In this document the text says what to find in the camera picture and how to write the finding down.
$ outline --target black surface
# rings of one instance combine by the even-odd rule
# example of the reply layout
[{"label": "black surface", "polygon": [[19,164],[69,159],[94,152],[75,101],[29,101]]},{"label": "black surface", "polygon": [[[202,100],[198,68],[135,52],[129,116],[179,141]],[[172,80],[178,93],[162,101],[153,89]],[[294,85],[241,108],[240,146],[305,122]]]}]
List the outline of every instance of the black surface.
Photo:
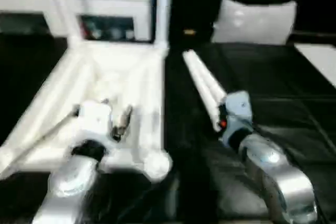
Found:
[{"label": "black surface", "polygon": [[[334,222],[334,87],[291,47],[218,44],[196,51],[227,91],[249,91],[254,121],[302,167],[323,216]],[[179,49],[165,62],[164,115],[165,146],[174,162],[168,177],[152,185],[131,171],[102,175],[84,223],[269,219],[237,155],[217,141]],[[46,193],[47,177],[20,173],[0,182],[0,223],[29,223]]]},{"label": "black surface", "polygon": [[[293,47],[217,44],[196,51],[228,92],[250,93],[254,122],[302,167],[322,216],[334,220],[335,88]],[[165,73],[165,139],[181,169],[185,218],[267,218],[243,165],[213,134],[181,51],[171,51]]]},{"label": "black surface", "polygon": [[0,35],[3,116],[0,144],[6,140],[66,48],[64,38]]}]

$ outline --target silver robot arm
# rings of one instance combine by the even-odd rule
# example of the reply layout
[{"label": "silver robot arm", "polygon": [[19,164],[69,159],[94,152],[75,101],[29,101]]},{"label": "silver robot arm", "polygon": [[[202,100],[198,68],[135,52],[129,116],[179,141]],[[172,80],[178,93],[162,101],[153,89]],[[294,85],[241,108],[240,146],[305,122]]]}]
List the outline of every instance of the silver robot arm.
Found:
[{"label": "silver robot arm", "polygon": [[221,132],[219,140],[239,154],[248,174],[264,190],[273,218],[290,224],[316,222],[309,178],[290,164],[278,145],[254,132],[248,93],[227,94],[194,51],[185,52],[183,58],[214,130]]}]

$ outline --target white object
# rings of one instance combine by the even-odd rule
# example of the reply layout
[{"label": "white object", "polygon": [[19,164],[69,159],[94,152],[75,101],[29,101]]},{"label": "white object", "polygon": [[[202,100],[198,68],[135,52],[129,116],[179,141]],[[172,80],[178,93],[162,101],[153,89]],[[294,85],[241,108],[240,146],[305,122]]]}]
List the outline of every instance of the white object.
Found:
[{"label": "white object", "polygon": [[295,44],[295,47],[336,87],[336,48],[334,46]]},{"label": "white object", "polygon": [[260,6],[222,0],[212,42],[285,44],[295,21],[296,6],[294,1]]},{"label": "white object", "polygon": [[[35,10],[41,10],[39,8],[39,0],[31,0],[31,2],[35,1],[37,3]],[[53,9],[51,11],[55,15],[61,13],[61,15],[67,17],[66,20],[73,19],[73,8],[76,8],[75,2],[71,2],[71,0],[48,1],[53,3],[51,4],[52,7],[57,6],[55,5],[56,2],[62,6],[60,9],[56,8],[56,10]],[[0,172],[53,127],[74,104],[79,104],[88,98],[100,100],[102,97],[109,95],[110,97],[107,98],[112,98],[112,100],[116,100],[117,97],[121,98],[121,102],[118,102],[113,111],[122,111],[118,106],[124,107],[126,104],[128,105],[128,102],[141,107],[141,95],[145,97],[148,97],[148,95],[145,93],[139,96],[139,92],[134,87],[140,88],[140,85],[143,84],[139,76],[143,75],[143,71],[148,71],[148,63],[149,66],[157,69],[147,79],[146,85],[148,84],[151,87],[148,89],[149,92],[155,92],[155,96],[152,98],[154,106],[150,109],[158,117],[156,117],[157,123],[151,128],[151,132],[149,132],[150,138],[146,140],[149,141],[150,146],[153,146],[154,152],[144,155],[138,168],[147,171],[149,176],[155,177],[157,180],[164,178],[171,167],[169,156],[162,151],[162,64],[167,54],[168,24],[166,23],[169,16],[164,10],[168,10],[165,5],[168,5],[170,0],[158,1],[162,2],[157,7],[158,15],[156,17],[157,20],[160,20],[160,25],[157,26],[156,31],[160,36],[155,40],[154,45],[85,41],[81,38],[76,25],[65,29],[65,33],[68,35],[69,48],[40,88],[31,105],[22,115],[5,143],[0,147]],[[18,5],[22,4],[24,6],[23,3],[27,4],[30,2],[18,0],[18,3]],[[14,0],[4,0],[0,3],[0,7],[3,7],[4,10],[8,6],[11,6],[12,10],[21,10],[21,7],[18,8]],[[107,7],[119,9],[120,5],[111,4],[107,6],[102,5],[101,7],[105,8],[106,12],[108,12]],[[29,5],[24,6],[24,8],[26,8],[26,11],[30,10]],[[137,8],[132,9],[132,12],[141,13]],[[147,25],[146,21],[142,19],[139,19],[139,24]],[[136,39],[138,39],[137,31],[134,32]],[[72,120],[57,134],[50,136],[39,148],[33,150],[26,160],[20,163],[19,170],[49,172],[57,168],[63,160],[64,155],[67,154],[69,146],[73,144],[69,139],[74,139],[73,136],[75,136],[78,130],[80,130],[80,125],[76,120]],[[146,131],[141,130],[141,132],[141,134],[146,135]],[[113,164],[120,166],[123,162],[125,167],[131,166],[134,168],[134,164],[136,164],[134,163],[133,156],[127,149],[118,149],[102,163],[111,168]]]},{"label": "white object", "polygon": [[225,97],[226,93],[224,89],[221,88],[219,83],[217,83],[212,74],[206,69],[205,65],[201,62],[201,60],[197,59],[198,56],[193,50],[184,52],[183,58],[188,66],[188,70],[197,87],[197,90],[203,100],[206,111],[211,119],[213,128],[215,131],[218,132],[220,130],[220,127],[218,126],[218,105]]},{"label": "white object", "polygon": [[43,13],[52,35],[69,39],[80,33],[77,15],[131,17],[135,39],[151,39],[151,0],[0,0],[0,10]]}]

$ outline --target white fabric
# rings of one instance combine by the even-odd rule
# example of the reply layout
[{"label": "white fabric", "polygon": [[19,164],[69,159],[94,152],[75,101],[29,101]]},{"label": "white fabric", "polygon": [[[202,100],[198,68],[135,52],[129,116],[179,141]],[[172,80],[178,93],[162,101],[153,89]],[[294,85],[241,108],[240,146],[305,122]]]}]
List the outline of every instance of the white fabric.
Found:
[{"label": "white fabric", "polygon": [[296,16],[294,1],[280,5],[244,5],[222,0],[212,42],[285,44]]}]

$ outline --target white cabinet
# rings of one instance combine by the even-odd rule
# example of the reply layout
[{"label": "white cabinet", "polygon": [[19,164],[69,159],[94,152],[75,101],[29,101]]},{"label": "white cabinet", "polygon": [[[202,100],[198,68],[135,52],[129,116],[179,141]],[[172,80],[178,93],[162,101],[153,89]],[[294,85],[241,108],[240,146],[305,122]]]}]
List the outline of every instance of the white cabinet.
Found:
[{"label": "white cabinet", "polygon": [[[150,40],[150,0],[66,0],[68,12],[79,15],[128,17],[133,19],[136,40]],[[67,36],[58,0],[0,0],[0,12],[43,13],[54,36]]]}]

